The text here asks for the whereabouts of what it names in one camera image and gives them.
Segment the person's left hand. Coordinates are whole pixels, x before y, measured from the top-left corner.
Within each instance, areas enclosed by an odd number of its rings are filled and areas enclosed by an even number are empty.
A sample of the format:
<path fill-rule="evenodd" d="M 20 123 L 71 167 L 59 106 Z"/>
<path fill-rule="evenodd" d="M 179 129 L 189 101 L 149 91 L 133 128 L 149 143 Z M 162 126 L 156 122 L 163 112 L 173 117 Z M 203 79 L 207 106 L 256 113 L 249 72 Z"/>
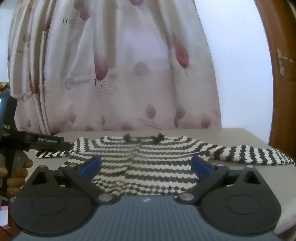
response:
<path fill-rule="evenodd" d="M 4 178 L 8 176 L 8 170 L 5 167 L 5 157 L 1 154 L 1 196 L 6 198 L 15 197 L 25 185 L 25 178 L 28 176 L 28 169 L 33 166 L 33 161 L 28 158 L 27 154 L 17 151 L 15 155 L 17 164 L 13 164 L 12 174 L 6 180 L 4 186 Z"/>

